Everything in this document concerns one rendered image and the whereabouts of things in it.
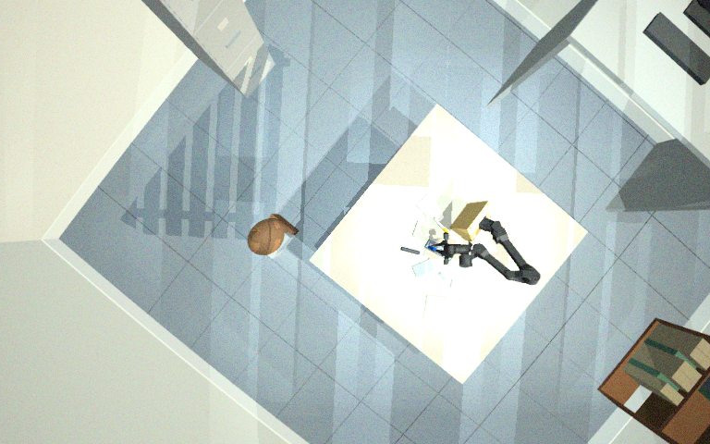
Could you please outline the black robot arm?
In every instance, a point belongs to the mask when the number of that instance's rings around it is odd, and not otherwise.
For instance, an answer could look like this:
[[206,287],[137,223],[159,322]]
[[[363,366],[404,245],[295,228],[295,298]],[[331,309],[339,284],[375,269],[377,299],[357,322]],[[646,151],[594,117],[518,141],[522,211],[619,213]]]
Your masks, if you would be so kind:
[[[507,280],[513,280],[520,283],[526,283],[528,285],[536,285],[541,279],[540,272],[535,269],[532,265],[529,265],[525,258],[521,256],[518,250],[514,247],[508,238],[508,234],[505,229],[501,226],[501,221],[494,221],[487,218],[479,223],[479,229],[491,232],[493,240],[496,244],[502,245],[505,251],[508,253],[510,258],[516,263],[520,270],[510,270],[505,265],[502,265],[497,259],[488,252],[488,250],[481,244],[476,243],[472,246],[472,243],[468,241],[468,244],[459,244],[459,267],[460,268],[470,268],[472,267],[472,260],[479,258],[488,263],[496,271],[498,271]],[[472,248],[471,248],[472,247]],[[444,254],[447,258],[453,258],[455,245],[447,244],[444,246]],[[471,255],[469,255],[471,253]]]

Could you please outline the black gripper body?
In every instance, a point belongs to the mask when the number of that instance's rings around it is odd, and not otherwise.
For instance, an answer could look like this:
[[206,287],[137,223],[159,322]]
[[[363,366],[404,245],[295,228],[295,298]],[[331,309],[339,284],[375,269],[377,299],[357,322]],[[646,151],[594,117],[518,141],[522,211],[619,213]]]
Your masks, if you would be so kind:
[[[447,246],[448,240],[449,240],[449,233],[448,232],[443,233],[443,239],[444,239],[443,245]],[[459,254],[459,245],[458,244],[453,244],[453,245],[455,245],[455,248],[454,248],[455,253],[454,254]],[[444,252],[443,252],[443,256],[445,256],[444,265],[449,265],[449,258],[447,258],[447,255],[444,254]]]

